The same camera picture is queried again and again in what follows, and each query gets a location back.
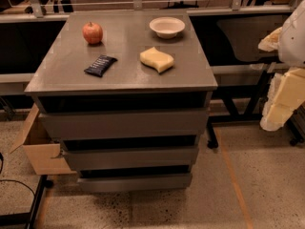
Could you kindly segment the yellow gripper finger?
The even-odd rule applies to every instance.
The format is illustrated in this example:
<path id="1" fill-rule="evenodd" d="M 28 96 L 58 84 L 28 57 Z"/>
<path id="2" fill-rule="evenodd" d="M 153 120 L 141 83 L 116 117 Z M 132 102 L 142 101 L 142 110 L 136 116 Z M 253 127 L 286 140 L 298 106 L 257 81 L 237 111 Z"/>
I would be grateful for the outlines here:
<path id="1" fill-rule="evenodd" d="M 279 35 L 281 34 L 281 32 L 281 27 L 272 31 L 269 35 L 267 35 L 259 42 L 258 48 L 265 52 L 276 51 L 278 49 Z"/>
<path id="2" fill-rule="evenodd" d="M 271 81 L 260 126 L 265 131 L 277 131 L 305 102 L 305 69 L 290 68 L 276 73 Z"/>

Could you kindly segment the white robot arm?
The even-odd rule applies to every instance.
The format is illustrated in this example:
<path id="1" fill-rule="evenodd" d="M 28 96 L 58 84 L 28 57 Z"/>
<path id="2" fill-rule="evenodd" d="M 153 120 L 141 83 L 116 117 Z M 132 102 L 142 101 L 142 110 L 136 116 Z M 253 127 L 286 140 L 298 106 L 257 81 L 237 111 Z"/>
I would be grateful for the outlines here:
<path id="1" fill-rule="evenodd" d="M 286 73 L 274 75 L 260 120 L 263 130 L 277 131 L 305 102 L 305 1 L 280 28 L 262 39 L 258 48 L 277 51 L 279 60 L 290 67 Z"/>

